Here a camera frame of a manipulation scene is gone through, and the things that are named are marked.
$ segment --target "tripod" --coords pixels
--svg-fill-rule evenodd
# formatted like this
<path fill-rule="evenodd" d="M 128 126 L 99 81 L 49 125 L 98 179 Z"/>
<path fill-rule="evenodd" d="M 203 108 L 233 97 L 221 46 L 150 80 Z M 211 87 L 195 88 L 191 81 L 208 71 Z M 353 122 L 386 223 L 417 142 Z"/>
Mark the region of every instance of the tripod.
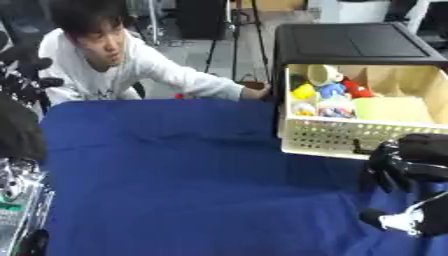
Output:
<path fill-rule="evenodd" d="M 225 10 L 229 4 L 229 2 L 227 0 L 223 0 L 222 2 L 223 2 L 223 6 L 221 9 L 222 16 L 220 17 L 218 22 L 222 22 L 224 15 L 225 15 Z M 252 22 L 252 23 L 242 23 L 241 22 L 241 15 L 244 15 L 244 13 L 241 11 L 242 0 L 236 0 L 236 10 L 234 10 L 231 15 L 232 16 L 231 17 L 232 24 L 230 24 L 230 28 L 231 28 L 231 30 L 233 30 L 232 80 L 235 81 L 235 79 L 236 79 L 236 70 L 237 70 L 237 61 L 238 61 L 238 45 L 239 45 L 239 39 L 240 39 L 240 34 L 241 34 L 241 26 L 246 25 L 246 24 L 254 24 L 257 29 L 258 42 L 260 44 L 260 52 L 261 52 L 261 57 L 262 57 L 262 61 L 264 64 L 264 70 L 266 72 L 266 78 L 269 81 L 270 76 L 269 76 L 269 70 L 268 70 L 268 58 L 266 57 L 266 50 L 264 48 L 264 41 L 263 41 L 263 35 L 261 32 L 261 21 L 260 21 L 260 15 L 258 12 L 257 0 L 251 0 L 251 3 L 252 3 L 252 9 L 254 12 L 255 22 Z M 209 52 L 208 58 L 206 60 L 205 73 L 208 73 L 208 71 L 210 70 L 210 65 L 213 60 L 213 55 L 215 53 L 217 41 L 218 41 L 218 39 L 213 39 L 213 41 L 212 41 L 212 45 L 210 47 L 210 52 Z"/>

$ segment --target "man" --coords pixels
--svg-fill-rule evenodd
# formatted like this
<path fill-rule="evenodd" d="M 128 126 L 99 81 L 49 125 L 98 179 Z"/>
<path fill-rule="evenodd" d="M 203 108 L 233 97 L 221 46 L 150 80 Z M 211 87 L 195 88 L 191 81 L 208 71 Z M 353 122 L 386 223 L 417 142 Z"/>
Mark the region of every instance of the man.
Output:
<path fill-rule="evenodd" d="M 73 100 L 140 99 L 131 87 L 151 78 L 183 93 L 231 100 L 260 99 L 269 90 L 245 88 L 181 67 L 133 37 L 123 26 L 124 0 L 50 0 L 59 29 L 47 34 L 40 57 L 53 59 L 41 77 L 59 77 L 65 84 L 47 89 L 53 105 Z"/>

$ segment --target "blue tablecloth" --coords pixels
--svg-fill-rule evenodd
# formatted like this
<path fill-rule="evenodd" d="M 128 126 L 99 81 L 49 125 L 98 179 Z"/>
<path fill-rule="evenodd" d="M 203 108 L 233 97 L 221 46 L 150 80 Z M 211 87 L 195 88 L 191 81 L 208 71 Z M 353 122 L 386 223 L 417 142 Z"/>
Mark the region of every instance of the blue tablecloth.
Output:
<path fill-rule="evenodd" d="M 357 191 L 361 162 L 287 155 L 272 106 L 224 100 L 68 103 L 42 123 L 57 190 L 50 256 L 447 255 L 358 221 L 414 197 Z"/>

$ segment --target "black hair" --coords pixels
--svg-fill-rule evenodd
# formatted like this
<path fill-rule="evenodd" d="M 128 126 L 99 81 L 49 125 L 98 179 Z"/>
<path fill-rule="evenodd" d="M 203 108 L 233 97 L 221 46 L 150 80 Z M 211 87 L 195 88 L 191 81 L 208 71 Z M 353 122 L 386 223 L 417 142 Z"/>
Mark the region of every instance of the black hair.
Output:
<path fill-rule="evenodd" d="M 123 23 L 126 0 L 50 0 L 53 23 L 72 36 L 100 31 L 106 21 L 114 27 Z"/>

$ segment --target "plastic basket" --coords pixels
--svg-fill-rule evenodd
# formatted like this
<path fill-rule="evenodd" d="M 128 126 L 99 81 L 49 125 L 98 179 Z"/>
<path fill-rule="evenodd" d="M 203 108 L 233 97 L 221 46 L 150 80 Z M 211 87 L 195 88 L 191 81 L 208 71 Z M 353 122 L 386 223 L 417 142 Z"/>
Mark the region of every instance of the plastic basket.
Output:
<path fill-rule="evenodd" d="M 395 69 L 398 70 L 396 72 L 402 73 L 397 75 L 399 79 L 411 79 L 409 81 L 416 81 L 415 84 L 418 84 L 418 81 L 426 81 L 420 88 L 414 88 L 415 84 L 406 83 L 407 81 L 402 81 L 401 85 L 409 84 L 407 93 L 412 92 L 413 96 L 424 98 L 431 117 L 437 121 L 436 124 L 296 116 L 289 107 L 290 75 L 292 73 L 303 75 L 306 66 L 289 65 L 285 70 L 286 97 L 282 107 L 283 118 L 279 123 L 283 152 L 367 159 L 367 154 L 356 152 L 356 142 L 359 142 L 362 149 L 373 150 L 386 140 L 397 139 L 408 133 L 448 134 L 448 77 L 444 71 L 435 66 L 379 66 L 375 79 L 380 79 L 381 71 L 386 75 L 385 70 Z M 345 69 L 345 74 L 352 79 L 361 68 L 365 67 L 342 67 Z"/>

